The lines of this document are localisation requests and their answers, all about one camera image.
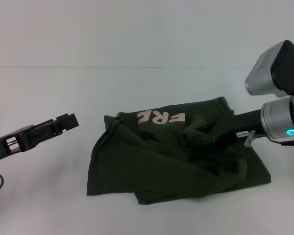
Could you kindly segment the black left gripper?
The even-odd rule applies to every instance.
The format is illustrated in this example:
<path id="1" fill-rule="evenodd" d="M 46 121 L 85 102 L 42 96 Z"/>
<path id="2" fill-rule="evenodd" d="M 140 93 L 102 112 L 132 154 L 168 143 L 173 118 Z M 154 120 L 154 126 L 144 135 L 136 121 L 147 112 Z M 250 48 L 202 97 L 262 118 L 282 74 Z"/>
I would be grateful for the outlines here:
<path id="1" fill-rule="evenodd" d="M 0 137 L 0 160 L 16 153 L 28 151 L 39 143 L 78 127 L 75 114 L 64 114 L 38 125 L 29 125 Z"/>

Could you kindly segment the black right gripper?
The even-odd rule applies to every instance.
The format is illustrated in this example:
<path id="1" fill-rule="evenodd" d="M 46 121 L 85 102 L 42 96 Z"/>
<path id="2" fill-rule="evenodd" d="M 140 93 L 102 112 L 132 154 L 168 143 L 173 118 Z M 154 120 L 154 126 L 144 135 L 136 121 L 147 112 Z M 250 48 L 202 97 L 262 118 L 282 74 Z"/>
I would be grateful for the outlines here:
<path id="1" fill-rule="evenodd" d="M 195 133 L 191 135 L 192 145 L 197 148 L 229 145 L 235 141 L 245 140 L 250 131 L 263 133 L 261 110 L 235 115 L 230 110 L 225 115 L 210 119 L 206 126 L 214 126 L 215 134 Z"/>

